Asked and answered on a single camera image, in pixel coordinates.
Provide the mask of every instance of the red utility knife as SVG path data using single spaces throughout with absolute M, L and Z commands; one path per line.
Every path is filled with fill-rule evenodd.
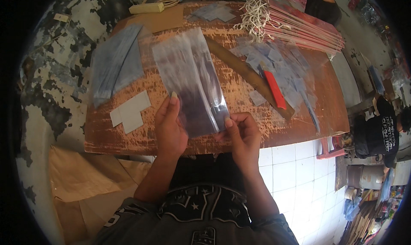
M 277 103 L 277 107 L 281 109 L 287 109 L 287 105 L 285 103 L 284 96 L 281 94 L 280 88 L 273 76 L 273 74 L 268 69 L 267 65 L 264 62 L 260 62 L 260 66 L 264 71 L 265 78 L 267 79 L 268 85 L 270 86 L 271 92 L 274 95 L 275 103 Z

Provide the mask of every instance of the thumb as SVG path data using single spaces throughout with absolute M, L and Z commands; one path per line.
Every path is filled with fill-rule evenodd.
M 224 119 L 224 124 L 233 142 L 233 146 L 244 144 L 240 136 L 240 131 L 237 124 L 229 117 Z
M 175 122 L 180 112 L 180 100 L 177 97 L 177 93 L 173 92 L 171 94 L 171 99 L 167 107 L 167 113 L 165 120 Z

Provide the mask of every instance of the dark hair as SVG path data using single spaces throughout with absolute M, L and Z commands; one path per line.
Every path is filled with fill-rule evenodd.
M 411 109 L 409 107 L 405 107 L 401 111 L 401 125 L 404 131 L 409 131 L 411 128 Z

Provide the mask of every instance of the t-shirt print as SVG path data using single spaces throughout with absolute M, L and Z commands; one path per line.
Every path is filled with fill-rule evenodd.
M 389 152 L 395 146 L 394 121 L 392 117 L 389 116 L 389 117 L 383 117 L 382 123 L 383 123 L 382 132 L 383 132 L 384 144 L 386 147 L 386 151 Z

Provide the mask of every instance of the white tiled wall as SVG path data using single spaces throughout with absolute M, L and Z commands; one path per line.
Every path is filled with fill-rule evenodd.
M 260 150 L 260 173 L 300 245 L 338 244 L 347 221 L 335 158 L 317 160 L 319 140 Z

